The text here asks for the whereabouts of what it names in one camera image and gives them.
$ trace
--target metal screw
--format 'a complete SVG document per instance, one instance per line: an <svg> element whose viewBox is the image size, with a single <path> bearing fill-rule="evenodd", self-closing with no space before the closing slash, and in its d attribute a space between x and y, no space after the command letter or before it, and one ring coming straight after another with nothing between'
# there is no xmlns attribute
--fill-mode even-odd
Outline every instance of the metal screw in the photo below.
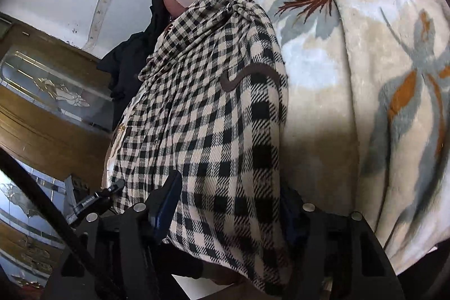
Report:
<svg viewBox="0 0 450 300"><path fill-rule="evenodd" d="M95 212L91 212L89 215L86 216L86 220L89 223L92 223L93 221L96 221L98 219L98 215Z"/></svg>
<svg viewBox="0 0 450 300"><path fill-rule="evenodd" d="M316 209L314 204L303 204L303 210L307 212L313 212Z"/></svg>
<svg viewBox="0 0 450 300"><path fill-rule="evenodd" d="M357 211L352 212L351 217L354 221L361 221L363 219L363 215Z"/></svg>
<svg viewBox="0 0 450 300"><path fill-rule="evenodd" d="M141 202L134 205L134 207L133 207L133 210L135 212L141 212L141 211L144 211L145 209L147 209L147 206Z"/></svg>

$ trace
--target cream blanket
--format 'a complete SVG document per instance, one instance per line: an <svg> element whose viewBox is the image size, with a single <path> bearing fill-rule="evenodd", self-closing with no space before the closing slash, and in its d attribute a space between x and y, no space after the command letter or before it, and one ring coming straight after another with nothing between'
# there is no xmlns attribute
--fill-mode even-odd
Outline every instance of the cream blanket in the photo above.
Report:
<svg viewBox="0 0 450 300"><path fill-rule="evenodd" d="M289 76L283 177L363 213L397 273L450 236L443 0L254 0Z"/></svg>

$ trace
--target black jacket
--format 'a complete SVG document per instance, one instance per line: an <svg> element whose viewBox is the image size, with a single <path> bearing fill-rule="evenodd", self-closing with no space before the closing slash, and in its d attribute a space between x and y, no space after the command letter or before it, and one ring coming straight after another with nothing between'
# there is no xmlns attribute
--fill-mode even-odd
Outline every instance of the black jacket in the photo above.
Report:
<svg viewBox="0 0 450 300"><path fill-rule="evenodd" d="M106 54L97 65L98 70L111 74L108 88L114 102L113 130L131 99L138 93L142 84L137 78L139 72L147 64L147 57L153 54L159 35L170 21L170 14L163 0L152 0L150 10L152 20L147 29L131 35L127 41Z"/></svg>

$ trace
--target checkered shirt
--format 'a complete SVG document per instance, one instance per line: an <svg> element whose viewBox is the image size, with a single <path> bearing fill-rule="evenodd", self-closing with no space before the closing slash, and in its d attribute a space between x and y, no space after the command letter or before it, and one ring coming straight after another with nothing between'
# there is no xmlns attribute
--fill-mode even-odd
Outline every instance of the checkered shirt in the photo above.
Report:
<svg viewBox="0 0 450 300"><path fill-rule="evenodd" d="M224 72L233 81L254 64L274 70L278 83L252 72L224 91ZM280 295L290 275L278 166L287 76L268 16L251 0L198 0L139 77L116 138L112 182L126 181L116 209L144 201L178 170L183 189L170 241Z"/></svg>

